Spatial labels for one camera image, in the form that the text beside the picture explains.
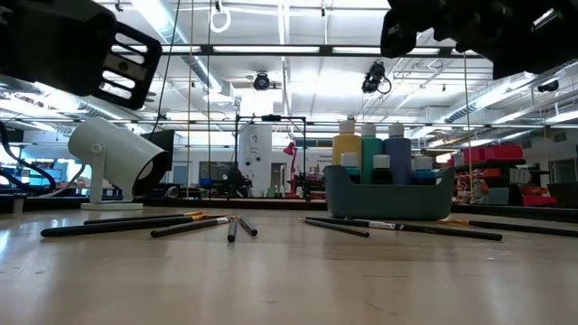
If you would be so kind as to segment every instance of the table surface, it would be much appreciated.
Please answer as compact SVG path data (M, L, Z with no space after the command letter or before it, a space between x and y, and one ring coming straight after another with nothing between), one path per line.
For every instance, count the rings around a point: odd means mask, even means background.
M34 212L0 220L0 324L570 324L578 239L499 231L502 242L299 223L320 211L222 210L228 226L151 239L150 230L45 238L86 219L183 212ZM511 218L454 218L578 225Z

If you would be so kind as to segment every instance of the ceiling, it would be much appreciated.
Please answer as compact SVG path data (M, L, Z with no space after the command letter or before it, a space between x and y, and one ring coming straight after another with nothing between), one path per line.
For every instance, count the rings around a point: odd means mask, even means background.
M96 2L113 11L119 22L127 23L167 44L167 39L157 31L159 23L162 23L166 17L162 14L151 15L144 12L146 10L158 12L159 8L151 4L159 1L169 9L166 13L172 20L175 19L176 8L177 5L179 6L180 10L176 17L177 26L185 34L187 41L195 45L378 46L383 17L388 9L386 0L223 0L223 8L230 12L230 26L224 32L213 32L210 28L209 8L215 6L215 1L194 0L192 3L191 0L182 0L178 4L176 0L122 0L120 1L122 13L115 9L116 1L97 0ZM139 3L145 3L148 9L142 9ZM322 16L322 8L326 9L325 17ZM225 22L224 14L214 15L214 24L217 27ZM437 42L433 38L432 31L419 35L417 44L421 46L454 45L451 40ZM492 80L491 62L485 59L464 60L459 56L453 59L402 60L385 59L378 55L373 58L321 56L282 58L264 55L205 56L199 59L208 67L210 75L233 85L235 95L228 104L215 103L214 100L208 104L203 99L207 94L205 89L194 75L191 75L191 69L183 58L163 56L151 87L154 96L150 99L153 101L146 103L142 110L128 111L94 98L84 98L83 101L88 102L89 108L84 107L83 111L82 106L78 106L79 110L73 111L72 114L82 116L90 111L91 115L98 113L109 119L154 120L160 106L161 111L167 113L167 118L172 120L189 119L189 110L191 120L207 119L208 115L216 122L234 120L239 102L242 101L244 95L254 92L251 80L258 72L266 72L276 84L276 89L267 91L269 100L274 102L275 114L305 116L313 121L336 122L347 116L355 116L358 122L466 124L467 117L465 116L451 122L444 121L444 119L455 111L459 111L460 108L466 107L466 95L468 95L471 107L476 107L472 109L474 112L470 114L470 121L478 124L479 127L474 131L468 132L466 129L464 132L462 127L448 129L448 127L411 126L412 130L408 132L410 135L425 137L433 142L440 139L452 140L472 134L483 137L488 132L495 131L483 127L484 125L502 123L534 127L540 123L543 124L545 119L574 110L573 105L568 104L573 97L565 99L562 103L563 109L560 105L555 107L556 104L552 99L564 94L572 95L574 84L578 81L574 76L575 71L572 66L554 76L560 82L558 91L535 92L532 96L530 89L537 86L537 82L546 80L547 76L543 79L540 79L540 76L517 76L517 79L510 79L508 82L499 80L497 83ZM365 73L376 60L384 63L392 81L392 90L387 95L368 95L361 91ZM163 90L164 77L166 77L166 85ZM520 82L519 79L523 77L526 78L525 81ZM190 88L192 81L195 82L195 88ZM160 103L161 93L163 93L162 103ZM540 103L548 105L540 107L538 105ZM28 108L37 105L36 101L30 100L28 104ZM532 104L534 104L534 109L529 109ZM54 114L61 117L72 116L59 110L59 106L63 105L61 102L53 101L49 106L45 106L49 109L44 109L43 113L35 109L33 113L30 111L30 114L26 114L29 110L20 112L18 109L5 109L6 100L0 101L3 118L13 118L17 114L36 118L54 118ZM505 118L523 110L527 112L513 118ZM572 121L564 118L559 118L559 120L563 121L557 123L567 124ZM23 129L35 128L29 123L13 126ZM150 131L148 126L150 125L143 125L142 131ZM178 129L181 131L180 135L185 136L186 133L183 131L187 127L193 131L207 130L205 125L164 123L160 127ZM215 126L213 131L227 132L230 128L230 125ZM378 130L384 134L387 132L387 127L384 125ZM502 128L499 130L499 135L492 134L492 139L499 139L502 133L504 136L519 133L519 130L517 127ZM323 132L330 136L331 132L337 131L337 127L334 125L316 128L313 125L310 131L319 131L317 134L319 137L323 137Z

